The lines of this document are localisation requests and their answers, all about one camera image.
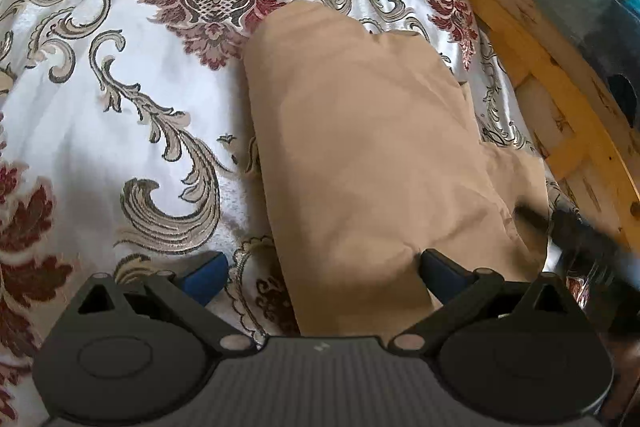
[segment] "wooden bed frame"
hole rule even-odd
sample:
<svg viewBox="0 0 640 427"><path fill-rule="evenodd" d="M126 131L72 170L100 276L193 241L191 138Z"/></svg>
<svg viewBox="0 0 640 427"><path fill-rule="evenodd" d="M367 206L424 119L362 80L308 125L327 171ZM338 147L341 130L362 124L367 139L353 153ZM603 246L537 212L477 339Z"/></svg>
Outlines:
<svg viewBox="0 0 640 427"><path fill-rule="evenodd" d="M575 172L591 169L591 177L599 180L590 183L599 183L604 195L595 195L597 190L588 186L592 201L574 198L576 203L583 214L640 252L640 134L629 129L605 84L532 0L470 2L479 23L488 29L521 109L520 93L538 82L559 110L563 125L556 119L558 128L566 124L572 131L570 136L564 133L548 152L536 144L555 178L562 186ZM529 130L534 130L535 110L528 117L523 110L523 115ZM592 212L585 212L585 207L594 206Z"/></svg>

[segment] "beige pillow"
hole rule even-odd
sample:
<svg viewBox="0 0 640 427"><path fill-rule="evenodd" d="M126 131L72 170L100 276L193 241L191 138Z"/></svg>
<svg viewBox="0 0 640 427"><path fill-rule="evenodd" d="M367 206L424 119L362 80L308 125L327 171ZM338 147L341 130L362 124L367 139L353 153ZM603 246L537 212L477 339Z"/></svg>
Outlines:
<svg viewBox="0 0 640 427"><path fill-rule="evenodd" d="M542 161L482 144L470 96L418 34L295 1L244 56L273 237L304 335L391 336L433 310L417 255L534 279L511 218Z"/></svg>

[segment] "ribbed black surface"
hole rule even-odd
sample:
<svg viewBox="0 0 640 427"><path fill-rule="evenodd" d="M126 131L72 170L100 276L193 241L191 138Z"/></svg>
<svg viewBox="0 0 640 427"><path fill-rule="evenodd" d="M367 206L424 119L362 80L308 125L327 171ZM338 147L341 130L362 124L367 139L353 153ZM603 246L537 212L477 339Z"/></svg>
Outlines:
<svg viewBox="0 0 640 427"><path fill-rule="evenodd" d="M54 420L52 427L70 427ZM271 339L226 360L187 406L141 427L499 427L446 393L426 363L373 339ZM596 427L593 418L564 424Z"/></svg>

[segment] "white bedspread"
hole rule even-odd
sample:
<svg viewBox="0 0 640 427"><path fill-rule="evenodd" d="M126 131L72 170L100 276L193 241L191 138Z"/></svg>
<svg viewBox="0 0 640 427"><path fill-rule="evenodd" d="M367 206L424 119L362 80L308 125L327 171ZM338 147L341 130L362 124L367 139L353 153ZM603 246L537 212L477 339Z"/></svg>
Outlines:
<svg viewBox="0 0 640 427"><path fill-rule="evenodd" d="M295 333L240 60L289 1L0 0L0 81L15 79L1 108L0 423L46 417L31 357L94 272L181 272L223 251L230 279L209 308L257 341ZM315 1L372 32L420 32L472 86L486 138L532 148L466 0Z"/></svg>

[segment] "screw head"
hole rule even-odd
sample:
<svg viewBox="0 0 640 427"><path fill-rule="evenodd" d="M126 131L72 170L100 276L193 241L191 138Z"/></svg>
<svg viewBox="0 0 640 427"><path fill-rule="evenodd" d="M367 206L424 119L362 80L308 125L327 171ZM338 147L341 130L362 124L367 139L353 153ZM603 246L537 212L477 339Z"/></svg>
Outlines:
<svg viewBox="0 0 640 427"><path fill-rule="evenodd" d="M253 346L251 339L246 335L227 335L220 339L220 347L228 351L245 351Z"/></svg>
<svg viewBox="0 0 640 427"><path fill-rule="evenodd" d="M394 344L404 351L418 351L424 346L424 338L415 333L405 333L404 335L398 335L394 339Z"/></svg>

